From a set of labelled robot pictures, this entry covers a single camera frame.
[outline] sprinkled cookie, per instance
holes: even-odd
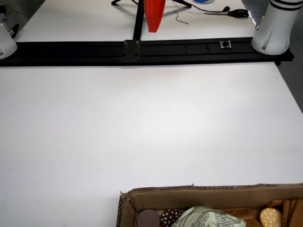
[[[280,211],[266,208],[260,213],[260,221],[263,227],[281,227],[282,215]]]
[[[169,209],[164,211],[160,216],[162,227],[171,227],[175,221],[181,216],[181,212],[177,209]]]

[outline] orange cone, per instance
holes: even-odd
[[[149,32],[157,32],[164,12],[165,0],[144,0],[144,12]]]

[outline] cardboard box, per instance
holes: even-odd
[[[303,199],[303,184],[138,188],[121,194],[116,227],[134,227],[137,213],[146,209],[159,213],[171,208],[187,210],[193,206],[260,209],[269,201],[279,199]]]

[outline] round cookie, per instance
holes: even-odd
[[[159,227],[160,218],[154,210],[144,210],[137,218],[138,227]]]
[[[171,227],[175,221],[181,216],[181,212],[177,209],[169,209],[164,211],[160,216],[162,227]]]
[[[260,213],[260,221],[263,227],[281,227],[282,215],[276,209],[266,208]]]

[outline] white cylinder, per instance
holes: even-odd
[[[0,24],[0,60],[9,57],[17,50],[17,44],[10,37],[4,24]]]
[[[302,5],[302,0],[271,0],[252,39],[252,47],[268,55],[285,53],[295,18]]]

